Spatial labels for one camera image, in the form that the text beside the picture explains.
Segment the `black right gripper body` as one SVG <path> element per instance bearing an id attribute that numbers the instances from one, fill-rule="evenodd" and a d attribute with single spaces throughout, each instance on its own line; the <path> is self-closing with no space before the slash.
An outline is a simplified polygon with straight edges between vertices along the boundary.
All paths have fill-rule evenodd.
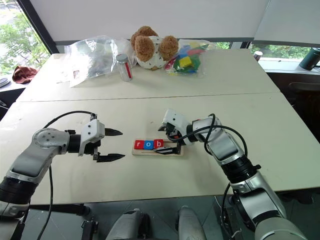
<path id="1" fill-rule="evenodd" d="M 164 129 L 165 129 L 165 134 L 166 134 L 167 138 L 171 142 L 177 143 L 181 146 L 186 145 L 183 139 L 178 140 L 179 138 L 183 137 L 184 135 L 181 134 L 180 131 L 177 130 L 174 125 L 172 125 L 171 123 L 166 123 L 164 125 Z"/>

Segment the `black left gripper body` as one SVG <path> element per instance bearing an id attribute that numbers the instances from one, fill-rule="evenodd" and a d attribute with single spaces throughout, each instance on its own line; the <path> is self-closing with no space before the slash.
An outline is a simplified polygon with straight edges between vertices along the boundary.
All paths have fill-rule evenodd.
<path id="1" fill-rule="evenodd" d="M 85 145 L 84 154 L 91 155 L 94 161 L 99 159 L 100 153 L 98 152 L 98 147 L 101 146 L 101 141 L 97 141 L 95 143 L 89 142 Z"/>

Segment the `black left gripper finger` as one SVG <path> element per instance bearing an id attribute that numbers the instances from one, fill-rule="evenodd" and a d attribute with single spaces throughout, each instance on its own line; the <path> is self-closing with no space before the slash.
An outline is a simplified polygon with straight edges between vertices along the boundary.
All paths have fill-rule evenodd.
<path id="1" fill-rule="evenodd" d="M 104 135 L 112 137 L 112 136 L 121 136 L 121 135 L 123 135 L 123 133 L 119 130 L 116 130 L 116 129 L 105 128 Z"/>
<path id="2" fill-rule="evenodd" d="M 120 153 L 110 153 L 108 155 L 98 155 L 96 162 L 97 163 L 108 163 L 108 162 L 113 162 L 113 161 L 119 160 L 123 157 L 125 157 L 125 155 L 120 154 Z"/>

